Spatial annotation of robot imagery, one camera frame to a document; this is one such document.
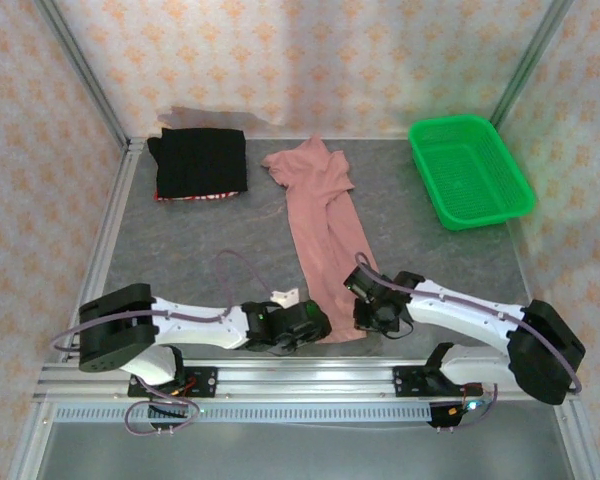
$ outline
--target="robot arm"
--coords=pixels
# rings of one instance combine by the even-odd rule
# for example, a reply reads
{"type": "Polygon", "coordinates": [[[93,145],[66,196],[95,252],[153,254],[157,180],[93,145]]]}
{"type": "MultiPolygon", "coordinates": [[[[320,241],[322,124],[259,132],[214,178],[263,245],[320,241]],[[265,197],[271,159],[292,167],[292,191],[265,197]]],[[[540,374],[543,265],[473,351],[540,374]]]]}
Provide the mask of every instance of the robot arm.
{"type": "Polygon", "coordinates": [[[356,328],[386,334],[399,331],[401,320],[428,323],[490,345],[445,344],[432,375],[442,375],[455,385],[517,384],[537,400],[558,405],[570,391],[585,354],[560,315],[540,300],[527,307],[498,304],[454,292],[409,272],[400,272],[391,281],[365,265],[353,271],[345,286],[358,297],[356,328]]]}
{"type": "Polygon", "coordinates": [[[146,284],[100,297],[80,307],[79,314],[80,370],[121,369],[148,385],[162,385],[178,376],[182,362],[173,345],[207,344],[285,355],[331,333],[327,316],[312,301],[288,308],[247,302],[225,310],[152,297],[146,284]],[[111,315],[124,318],[93,324],[111,315]]]}
{"type": "MultiPolygon", "coordinates": [[[[391,281],[363,268],[367,271],[357,267],[345,281],[358,297],[356,328],[386,334],[398,332],[401,321],[428,323],[488,345],[439,345],[418,373],[426,396],[448,396],[472,382],[498,383],[557,405],[570,391],[585,348],[549,304],[539,300],[526,307],[498,304],[409,272],[400,272],[391,281]]],[[[182,361],[174,345],[208,344],[284,355],[331,332],[326,315],[312,301],[288,308],[248,302],[223,310],[154,298],[146,284],[130,285],[83,305],[80,322],[82,371],[122,369],[148,385],[178,378],[182,361]],[[103,317],[112,314],[119,319],[105,323],[103,317]]],[[[412,390],[414,396],[422,393],[420,387],[412,390]]]]}

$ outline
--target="wire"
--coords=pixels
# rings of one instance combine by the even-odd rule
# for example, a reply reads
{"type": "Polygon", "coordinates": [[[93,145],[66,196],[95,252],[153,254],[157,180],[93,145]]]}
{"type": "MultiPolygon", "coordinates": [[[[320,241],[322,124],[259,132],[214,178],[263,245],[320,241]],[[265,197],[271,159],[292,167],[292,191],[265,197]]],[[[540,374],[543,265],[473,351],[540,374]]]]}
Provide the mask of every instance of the wire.
{"type": "Polygon", "coordinates": [[[411,323],[407,323],[407,325],[409,325],[409,327],[411,328],[411,330],[409,330],[407,333],[403,333],[402,335],[398,335],[397,337],[392,337],[391,335],[389,335],[387,333],[386,330],[379,330],[379,332],[384,335],[386,338],[388,338],[389,340],[400,340],[401,338],[404,338],[408,335],[411,335],[413,333],[413,324],[411,323]]]}
{"type": "Polygon", "coordinates": [[[242,260],[242,262],[247,266],[247,268],[251,272],[251,275],[253,275],[253,277],[256,280],[258,280],[260,285],[262,285],[262,288],[264,288],[264,290],[267,292],[267,295],[271,295],[271,292],[273,292],[273,290],[271,289],[269,284],[260,276],[256,267],[244,255],[236,252],[235,250],[225,248],[223,250],[220,250],[216,254],[213,261],[215,263],[216,279],[218,280],[218,283],[220,283],[220,285],[222,285],[222,288],[227,296],[227,299],[229,300],[229,302],[228,302],[229,305],[233,305],[233,291],[231,290],[231,287],[230,287],[230,284],[229,284],[227,278],[222,275],[222,266],[220,263],[220,257],[222,257],[223,255],[232,255],[232,256],[237,257],[240,260],[242,260]]]}
{"type": "Polygon", "coordinates": [[[59,333],[51,339],[51,347],[61,352],[79,352],[80,347],[63,347],[58,342],[64,337],[69,335],[75,335],[76,333],[83,332],[89,328],[97,327],[108,322],[115,322],[116,320],[125,320],[127,318],[137,317],[163,317],[163,318],[175,318],[177,320],[185,320],[188,322],[196,323],[216,323],[220,322],[229,313],[230,309],[225,310],[220,315],[215,317],[196,317],[193,315],[185,315],[183,313],[172,313],[168,310],[132,310],[129,312],[112,313],[111,315],[105,315],[104,317],[94,318],[93,320],[87,320],[84,323],[76,325],[73,328],[65,330],[59,333]]]}
{"type": "Polygon", "coordinates": [[[197,317],[197,316],[186,315],[186,314],[177,313],[177,312],[169,313],[167,310],[136,310],[136,311],[129,311],[129,312],[114,313],[111,315],[105,315],[103,317],[95,318],[93,320],[88,320],[84,323],[81,323],[80,325],[77,325],[73,328],[65,330],[62,333],[59,333],[58,335],[56,335],[55,337],[53,337],[51,339],[51,347],[55,348],[56,350],[59,350],[61,352],[68,352],[68,353],[79,352],[80,347],[63,347],[62,345],[60,345],[58,343],[59,340],[65,338],[65,337],[68,337],[69,335],[75,335],[77,333],[83,332],[89,328],[96,327],[98,325],[102,325],[104,323],[114,322],[116,320],[126,320],[129,318],[153,316],[153,317],[173,318],[176,320],[185,320],[188,322],[196,322],[196,323],[216,323],[216,322],[222,321],[224,319],[224,317],[226,317],[229,314],[229,312],[231,311],[231,308],[233,308],[233,291],[232,291],[231,285],[228,282],[228,280],[221,274],[220,257],[222,255],[233,255],[234,257],[238,257],[240,260],[242,260],[245,263],[245,265],[247,265],[249,270],[251,271],[251,274],[258,280],[258,282],[260,282],[260,284],[267,291],[267,293],[271,294],[272,290],[269,287],[269,284],[267,284],[267,282],[265,282],[264,279],[258,274],[257,269],[253,266],[253,264],[249,260],[247,260],[247,258],[245,258],[243,255],[241,255],[240,253],[238,253],[234,250],[224,249],[224,250],[220,250],[214,257],[214,262],[216,264],[216,278],[226,294],[227,305],[229,305],[228,307],[226,307],[225,311],[222,312],[220,315],[216,315],[215,317],[197,317]]]}
{"type": "Polygon", "coordinates": [[[487,392],[490,393],[491,395],[493,395],[493,392],[490,392],[489,390],[487,390],[486,388],[484,388],[484,386],[481,383],[465,383],[462,388],[462,408],[465,408],[465,402],[467,401],[467,392],[469,391],[469,389],[467,387],[478,387],[481,388],[483,392],[487,392]]]}
{"type": "Polygon", "coordinates": [[[374,433],[384,433],[384,432],[401,432],[405,430],[416,430],[429,428],[428,425],[423,425],[421,423],[415,423],[413,425],[402,425],[399,427],[364,427],[364,426],[353,426],[353,425],[324,425],[320,423],[272,423],[270,425],[279,425],[281,427],[304,427],[304,428],[318,428],[318,429],[327,429],[327,430],[346,430],[346,431],[358,431],[358,432],[374,432],[374,433]]]}
{"type": "MultiPolygon", "coordinates": [[[[419,296],[425,297],[425,298],[435,298],[435,299],[440,298],[438,296],[438,294],[434,293],[434,292],[423,292],[421,290],[414,290],[413,288],[403,287],[403,286],[397,285],[393,282],[387,282],[386,280],[384,280],[382,277],[377,275],[373,270],[371,270],[369,268],[369,259],[362,252],[356,253],[355,259],[356,259],[356,263],[358,264],[358,267],[360,268],[360,270],[362,270],[369,278],[373,279],[376,283],[378,283],[380,285],[383,285],[392,290],[396,290],[398,292],[408,293],[410,295],[419,295],[419,296]]],[[[484,313],[488,313],[489,315],[494,315],[497,318],[500,318],[503,320],[509,320],[510,322],[523,328],[524,330],[529,332],[531,335],[533,335],[540,343],[542,343],[542,345],[547,350],[549,350],[549,352],[551,352],[551,354],[558,360],[558,362],[560,362],[560,365],[562,365],[562,368],[564,368],[564,370],[567,372],[567,374],[571,378],[571,381],[575,385],[575,388],[569,389],[569,392],[570,393],[580,393],[582,391],[582,383],[580,382],[578,375],[576,375],[575,370],[571,367],[571,365],[569,365],[569,362],[567,361],[567,359],[564,358],[564,356],[556,349],[556,347],[554,347],[551,344],[551,342],[549,340],[547,340],[540,332],[538,332],[531,325],[523,322],[522,320],[517,319],[516,317],[508,314],[507,312],[498,311],[494,308],[488,307],[486,305],[481,305],[480,303],[474,302],[472,300],[468,300],[466,298],[460,298],[460,297],[456,297],[454,295],[445,295],[444,299],[445,299],[445,301],[450,301],[450,302],[453,302],[453,303],[456,303],[459,305],[464,305],[466,307],[474,308],[474,309],[479,310],[484,313]]]]}
{"type": "Polygon", "coordinates": [[[183,428],[186,428],[189,425],[191,425],[194,422],[194,420],[200,415],[200,407],[197,403],[189,400],[186,397],[174,397],[173,395],[167,395],[166,393],[162,393],[160,390],[157,390],[152,386],[148,385],[142,378],[138,377],[137,375],[136,378],[138,379],[138,382],[140,382],[140,385],[142,385],[147,392],[152,393],[156,397],[160,397],[168,401],[140,400],[139,402],[130,405],[124,414],[124,428],[126,428],[127,432],[129,432],[131,435],[135,435],[137,437],[149,437],[152,435],[160,435],[162,433],[161,428],[158,428],[157,430],[143,432],[140,430],[135,430],[131,427],[131,412],[141,405],[149,405],[149,407],[154,408],[192,407],[194,409],[194,412],[189,415],[189,418],[187,420],[180,423],[179,425],[176,425],[175,427],[173,425],[169,425],[169,433],[171,435],[176,433],[178,430],[182,430],[183,428]]]}
{"type": "Polygon", "coordinates": [[[189,379],[189,383],[187,383],[182,390],[182,396],[185,397],[189,389],[192,388],[196,383],[198,383],[198,379],[196,377],[191,377],[189,379]]]}
{"type": "Polygon", "coordinates": [[[440,428],[438,427],[438,432],[455,432],[456,430],[460,430],[460,429],[464,429],[464,428],[468,428],[468,427],[473,427],[475,425],[477,425],[478,423],[484,421],[493,411],[493,407],[496,404],[496,400],[498,399],[498,385],[497,384],[493,384],[493,396],[491,397],[491,401],[487,404],[487,408],[484,409],[484,411],[482,412],[482,414],[476,418],[474,421],[466,423],[464,425],[458,425],[456,427],[448,427],[448,428],[440,428]]]}
{"type": "Polygon", "coordinates": [[[158,413],[160,415],[164,415],[165,417],[171,417],[171,418],[187,418],[187,416],[184,413],[175,413],[175,412],[169,412],[167,410],[162,410],[158,407],[155,407],[153,405],[149,405],[149,410],[158,413]]]}

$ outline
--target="gray table surface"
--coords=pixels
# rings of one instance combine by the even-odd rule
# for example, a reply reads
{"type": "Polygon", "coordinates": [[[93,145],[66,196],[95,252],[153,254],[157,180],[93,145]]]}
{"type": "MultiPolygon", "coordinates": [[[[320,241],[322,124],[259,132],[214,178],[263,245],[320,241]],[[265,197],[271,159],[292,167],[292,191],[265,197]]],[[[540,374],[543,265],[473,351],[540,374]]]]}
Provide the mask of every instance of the gray table surface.
{"type": "MultiPolygon", "coordinates": [[[[133,179],[105,292],[130,283],[151,284],[154,295],[201,306],[225,306],[213,257],[223,248],[246,257],[276,290],[301,288],[307,297],[287,220],[285,191],[260,166],[262,159],[294,148],[298,140],[247,141],[249,191],[198,202],[153,200],[156,165],[144,149],[133,179]]],[[[411,159],[399,140],[329,140],[343,150],[355,185],[351,196],[382,273],[419,273],[470,295],[502,303],[526,303],[526,293],[506,225],[451,232],[439,222],[411,159]]],[[[240,261],[228,258],[237,303],[264,301],[266,292],[240,261]]],[[[440,342],[475,345],[442,328],[416,325],[412,335],[388,340],[378,334],[342,344],[303,347],[296,356],[399,356],[427,358],[440,342]]],[[[195,345],[187,358],[263,356],[195,345]]]]}

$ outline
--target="orange floral wallpaper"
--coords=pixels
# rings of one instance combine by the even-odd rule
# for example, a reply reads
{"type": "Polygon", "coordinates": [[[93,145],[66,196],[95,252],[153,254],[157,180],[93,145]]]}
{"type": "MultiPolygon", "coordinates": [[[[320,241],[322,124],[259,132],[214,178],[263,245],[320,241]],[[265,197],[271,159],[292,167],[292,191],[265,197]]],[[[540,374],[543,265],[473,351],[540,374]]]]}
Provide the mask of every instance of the orange floral wallpaper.
{"type": "Polygon", "coordinates": [[[405,138],[489,116],[550,0],[60,0],[129,136],[405,138]]]}
{"type": "Polygon", "coordinates": [[[587,347],[600,451],[600,0],[571,6],[502,133],[538,196],[514,228],[527,281],[587,347]]]}
{"type": "Polygon", "coordinates": [[[0,479],[120,154],[34,3],[0,1],[0,479]]]}

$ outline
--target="green plastic basket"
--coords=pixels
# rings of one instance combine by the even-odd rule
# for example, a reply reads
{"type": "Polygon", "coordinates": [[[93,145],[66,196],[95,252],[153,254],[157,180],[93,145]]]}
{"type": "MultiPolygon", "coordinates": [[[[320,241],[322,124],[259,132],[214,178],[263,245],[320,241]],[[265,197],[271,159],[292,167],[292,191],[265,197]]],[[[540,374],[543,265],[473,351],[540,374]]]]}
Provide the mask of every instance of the green plastic basket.
{"type": "Polygon", "coordinates": [[[503,223],[533,209],[531,187],[484,118],[422,120],[411,127],[409,140],[433,206],[448,229],[503,223]]]}

